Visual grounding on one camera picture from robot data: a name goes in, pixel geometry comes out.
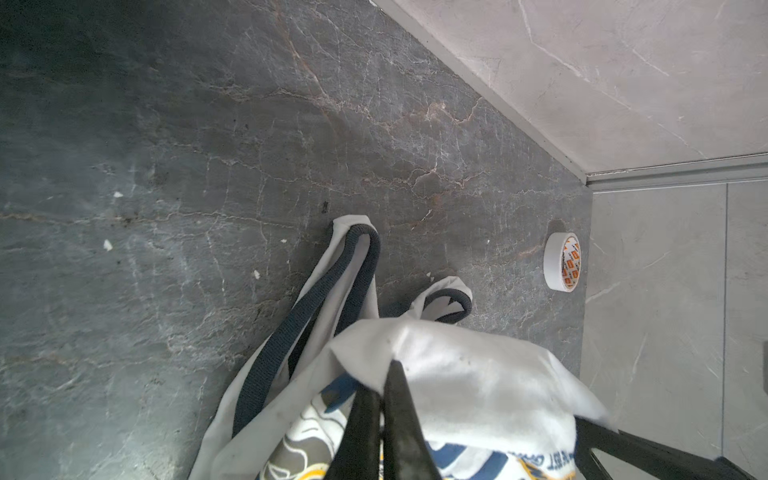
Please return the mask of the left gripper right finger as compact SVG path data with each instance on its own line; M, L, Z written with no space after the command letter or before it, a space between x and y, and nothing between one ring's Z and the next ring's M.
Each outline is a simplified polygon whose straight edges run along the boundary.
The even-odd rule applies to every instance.
M427 448L401 362L392 360L383 398L386 480L441 479Z

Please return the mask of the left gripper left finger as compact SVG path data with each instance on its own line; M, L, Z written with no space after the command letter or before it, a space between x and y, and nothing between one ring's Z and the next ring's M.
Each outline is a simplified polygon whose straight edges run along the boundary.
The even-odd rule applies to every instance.
M360 385L356 391L339 450L325 479L374 480L379 478L380 395Z

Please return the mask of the white tank top navy trim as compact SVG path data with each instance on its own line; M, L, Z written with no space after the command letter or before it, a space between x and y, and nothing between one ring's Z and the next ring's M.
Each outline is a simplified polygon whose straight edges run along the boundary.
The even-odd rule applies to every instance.
M472 293L455 276L381 317L380 251L368 217L333 221L296 303L225 391L191 477L324 477L356 390L382 392L398 361L443 478L572 478L576 421L608 425L604 405L550 351L462 328Z

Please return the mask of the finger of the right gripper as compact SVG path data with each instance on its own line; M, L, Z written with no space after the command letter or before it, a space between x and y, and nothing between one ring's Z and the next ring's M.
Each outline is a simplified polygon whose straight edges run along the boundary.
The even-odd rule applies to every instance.
M601 451L657 479L739 479L755 477L725 457L703 458L620 430L575 417L574 460L585 479L611 479L594 450Z

